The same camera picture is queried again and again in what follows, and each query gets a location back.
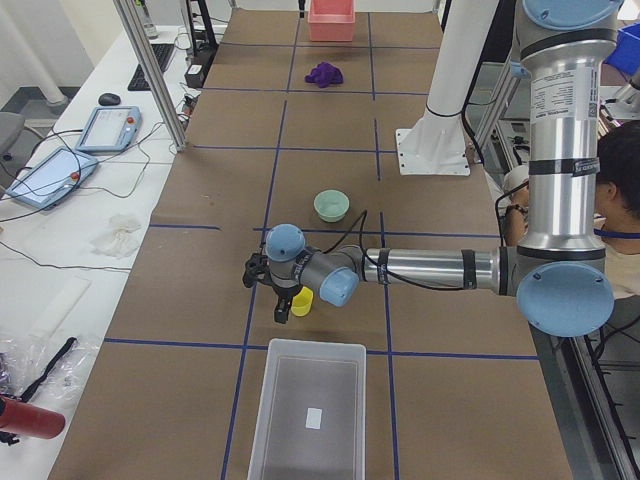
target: white table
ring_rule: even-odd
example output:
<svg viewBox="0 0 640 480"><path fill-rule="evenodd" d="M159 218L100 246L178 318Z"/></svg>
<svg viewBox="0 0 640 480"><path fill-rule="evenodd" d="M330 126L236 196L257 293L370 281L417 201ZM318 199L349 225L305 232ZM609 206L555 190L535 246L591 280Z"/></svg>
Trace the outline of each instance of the white table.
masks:
<svg viewBox="0 0 640 480"><path fill-rule="evenodd" d="M177 27L160 27L160 35L154 42L173 43L178 33ZM181 36L178 44L184 45ZM169 68L164 74L174 105L178 106L185 92L197 95L197 91L187 89L184 83L186 71L183 50L175 49ZM111 92L122 98L122 105L135 105L142 113L142 125L137 140L145 137L154 124L161 122L151 92L129 92L127 84L137 64L129 39L124 32L114 42L104 58L97 65L82 86L54 130L63 131L83 128L92 109L98 106L100 94ZM78 136L65 137L74 146ZM41 145L29 166L37 164L48 153L62 143L52 139ZM134 193L119 199L101 190L83 190L72 194L61 205L50 212L41 212L26 218L0 223L4 232L0 240L20 250L42 263L56 265L86 265L91 267L113 266L131 268L137 251L125 258L114 258L93 252L91 240L108 228L111 217L130 214L142 225L134 235L142 241L149 225L151 211L155 207L169 174L175 155L169 133L164 125L146 140L142 148L151 156L142 181ZM127 194L147 162L147 157L137 148L108 160L96 169L83 187L104 187L118 194ZM33 211L15 200L0 202L0 219L12 218ZM70 336L75 336L83 345L99 348L109 326L128 272L102 270L57 270L43 268L30 260L20 257L0 246L0 335L10 338L25 338L36 320L50 309L58 294L73 283L74 277L90 282L87 290L65 317L49 342L47 360ZM86 381L95 359L87 356L87 361L78 369L79 382ZM32 403L58 411L65 415L67 428L75 412L79 395L72 401L53 398L46 391L36 394ZM11 447L0 444L0 465L2 477L11 480L46 479L60 451L65 431L52 440L22 437L20 443Z"/></svg>

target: red cylinder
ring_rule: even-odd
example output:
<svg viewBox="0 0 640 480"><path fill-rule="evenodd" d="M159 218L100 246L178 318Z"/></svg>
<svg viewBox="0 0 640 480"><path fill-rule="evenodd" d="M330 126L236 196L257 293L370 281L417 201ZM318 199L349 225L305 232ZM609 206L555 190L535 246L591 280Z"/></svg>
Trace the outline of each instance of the red cylinder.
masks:
<svg viewBox="0 0 640 480"><path fill-rule="evenodd" d="M53 438L62 432L63 415L44 408L0 397L0 430L29 437Z"/></svg>

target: warning label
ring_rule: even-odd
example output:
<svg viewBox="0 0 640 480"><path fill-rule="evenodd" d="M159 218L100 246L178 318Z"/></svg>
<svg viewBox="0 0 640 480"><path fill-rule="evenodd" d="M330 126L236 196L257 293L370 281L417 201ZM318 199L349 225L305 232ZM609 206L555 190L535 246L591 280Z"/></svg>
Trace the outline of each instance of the warning label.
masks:
<svg viewBox="0 0 640 480"><path fill-rule="evenodd" d="M582 67L547 75L531 83L531 123L598 115L598 70Z"/></svg>

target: keyboard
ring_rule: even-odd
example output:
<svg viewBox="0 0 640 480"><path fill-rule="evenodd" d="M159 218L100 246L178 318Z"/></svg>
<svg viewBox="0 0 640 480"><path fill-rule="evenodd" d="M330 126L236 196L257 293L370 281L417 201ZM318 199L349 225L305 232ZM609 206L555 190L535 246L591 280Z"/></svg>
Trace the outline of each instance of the keyboard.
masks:
<svg viewBox="0 0 640 480"><path fill-rule="evenodd" d="M162 72L166 71L167 67L169 66L171 54L173 53L173 43L152 43L151 48L153 48L153 53L156 56L156 60L158 60L160 70ZM140 65L136 67L136 71L134 72L133 78L131 78L129 85L127 86L127 90L129 90L130 92L151 90L151 87L149 87L147 80L144 78L144 72L142 71L142 67Z"/></svg>

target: mint green bowl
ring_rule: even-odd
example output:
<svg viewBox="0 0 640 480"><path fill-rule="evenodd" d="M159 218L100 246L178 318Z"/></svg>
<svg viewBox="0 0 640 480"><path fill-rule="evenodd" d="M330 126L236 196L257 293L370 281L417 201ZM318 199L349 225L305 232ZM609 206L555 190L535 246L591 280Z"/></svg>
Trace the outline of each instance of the mint green bowl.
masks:
<svg viewBox="0 0 640 480"><path fill-rule="evenodd" d="M325 190L316 195L313 207L325 222L339 222L349 210L349 197L338 190Z"/></svg>

